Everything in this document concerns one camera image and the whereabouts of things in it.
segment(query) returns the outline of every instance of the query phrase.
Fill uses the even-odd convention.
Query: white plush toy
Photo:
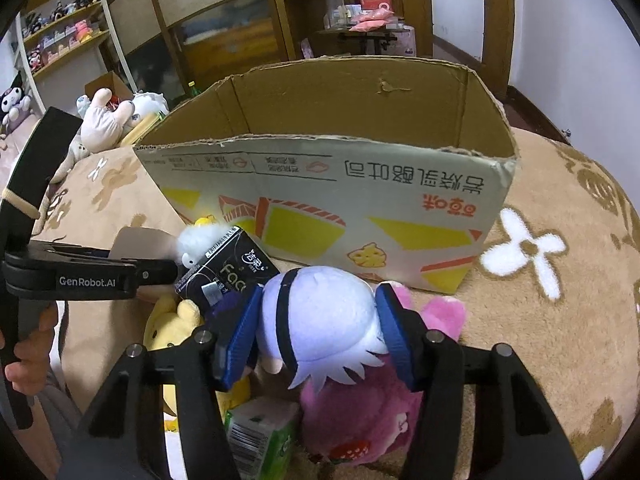
[[[191,269],[229,229],[229,225],[213,223],[185,227],[176,242],[176,261]]]
[[[134,95],[133,97],[134,111],[133,115],[125,124],[125,132],[131,131],[138,126],[142,119],[150,114],[158,112],[164,115],[169,114],[168,104],[162,94],[155,94],[153,92],[144,92]]]
[[[62,164],[60,164],[50,182],[52,184],[62,182],[66,178],[66,174],[74,168],[76,163],[83,158],[87,158],[89,155],[90,153],[80,139],[80,132],[76,133],[71,144],[69,144],[69,150],[66,152],[65,160],[62,161]]]
[[[122,101],[116,111],[107,108],[111,99],[111,90],[99,89],[87,108],[80,138],[89,153],[100,153],[118,145],[123,137],[123,126],[133,115],[134,105],[131,101]]]
[[[76,108],[78,108],[78,115],[81,119],[84,119],[86,111],[89,109],[90,105],[91,99],[89,99],[88,95],[81,95],[78,99],[76,99]]]

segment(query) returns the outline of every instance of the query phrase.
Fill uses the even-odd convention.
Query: yellow plush toy
[[[169,346],[177,346],[187,339],[193,330],[203,323],[200,311],[193,301],[185,300],[176,303],[171,295],[161,296],[156,302],[151,316],[146,321],[145,347],[148,350],[159,350]],[[164,411],[177,416],[175,386],[165,384],[162,390]],[[229,393],[216,393],[220,415],[225,416],[230,410],[247,402],[250,398],[249,378],[245,377],[234,384]],[[177,431],[177,422],[165,421],[164,428]]]

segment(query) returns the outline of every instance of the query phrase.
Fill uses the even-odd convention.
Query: bed
[[[468,309],[462,340],[479,348],[502,340],[513,345],[591,478],[638,412],[640,220],[596,162],[530,132],[514,130],[514,136],[522,158],[516,178],[482,256],[456,293]],[[76,165],[38,238],[108,248],[131,225],[177,235],[184,222],[133,150],[118,148]],[[415,304],[431,297],[413,295]],[[125,347],[142,341],[150,309],[142,300],[69,303],[62,366],[82,410]],[[286,394],[278,376],[255,383]],[[469,391],[456,480],[468,476],[472,399]],[[366,466],[333,466],[314,463],[297,448],[287,478],[382,480],[396,478],[403,462],[395,452]]]

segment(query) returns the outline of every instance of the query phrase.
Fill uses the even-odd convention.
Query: cardboard box
[[[107,72],[106,74],[102,74],[93,81],[84,85],[84,93],[89,96],[89,99],[93,99],[94,94],[100,88],[108,88],[109,90],[111,90],[113,95],[117,96],[120,99],[120,101],[129,101],[133,99],[133,93],[115,72]]]
[[[517,160],[475,72],[375,56],[230,76],[135,149],[190,221],[212,214],[270,256],[443,293],[481,252]]]

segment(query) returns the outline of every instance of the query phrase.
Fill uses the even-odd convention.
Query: human hand
[[[40,314],[38,329],[15,345],[14,354],[20,362],[7,365],[4,376],[12,382],[16,392],[34,396],[44,388],[49,370],[49,352],[53,345],[53,329],[57,324],[58,307],[53,303]],[[4,348],[2,332],[0,348]]]

